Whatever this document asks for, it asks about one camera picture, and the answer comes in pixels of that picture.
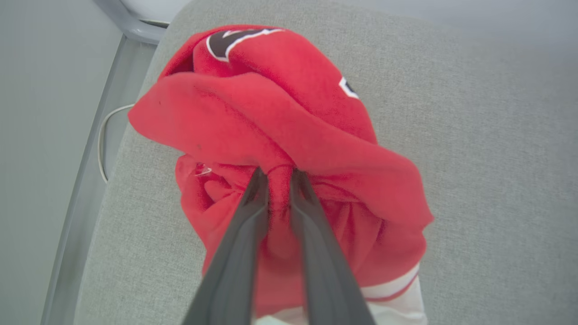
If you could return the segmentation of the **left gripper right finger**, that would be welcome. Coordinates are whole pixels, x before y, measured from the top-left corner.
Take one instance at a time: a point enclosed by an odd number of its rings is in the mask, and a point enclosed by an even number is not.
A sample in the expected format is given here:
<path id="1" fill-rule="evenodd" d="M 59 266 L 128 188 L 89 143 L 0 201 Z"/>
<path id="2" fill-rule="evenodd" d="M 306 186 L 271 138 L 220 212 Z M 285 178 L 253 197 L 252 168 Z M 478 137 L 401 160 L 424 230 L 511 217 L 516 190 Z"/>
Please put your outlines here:
<path id="1" fill-rule="evenodd" d="M 290 180 L 291 226 L 301 245 L 305 313 L 310 325 L 373 325 L 318 196 L 305 172 Z"/>

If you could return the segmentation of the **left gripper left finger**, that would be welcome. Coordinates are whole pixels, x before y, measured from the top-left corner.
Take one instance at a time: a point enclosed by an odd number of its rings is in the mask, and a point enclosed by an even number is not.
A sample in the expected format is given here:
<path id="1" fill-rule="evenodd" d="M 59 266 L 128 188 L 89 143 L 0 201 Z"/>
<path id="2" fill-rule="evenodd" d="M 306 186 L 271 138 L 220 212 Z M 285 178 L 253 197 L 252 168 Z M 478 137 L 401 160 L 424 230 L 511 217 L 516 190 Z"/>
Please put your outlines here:
<path id="1" fill-rule="evenodd" d="M 268 177 L 254 171 L 182 323 L 252 325 L 258 251 L 268 231 Z"/>

